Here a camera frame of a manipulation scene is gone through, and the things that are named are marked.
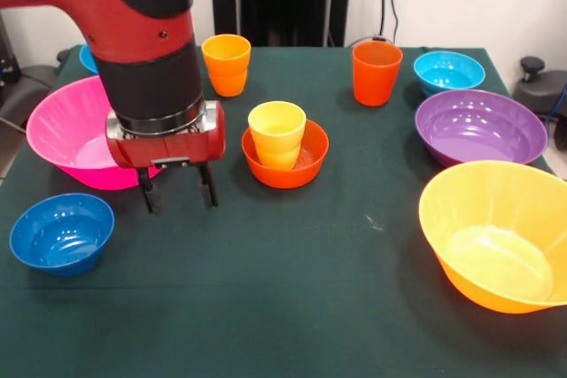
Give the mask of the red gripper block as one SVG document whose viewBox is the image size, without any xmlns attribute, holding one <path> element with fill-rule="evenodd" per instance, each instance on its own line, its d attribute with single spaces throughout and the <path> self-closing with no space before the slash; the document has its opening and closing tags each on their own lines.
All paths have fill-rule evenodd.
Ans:
<svg viewBox="0 0 567 378">
<path fill-rule="evenodd" d="M 214 177 L 208 161 L 222 158 L 226 150 L 225 113 L 218 101 L 205 101 L 200 116 L 188 127 L 171 135 L 140 136 L 127 133 L 115 112 L 109 112 L 106 141 L 118 166 L 137 168 L 137 180 L 149 213 L 162 214 L 163 203 L 147 167 L 171 163 L 197 165 L 204 205 L 219 205 Z"/>
</svg>

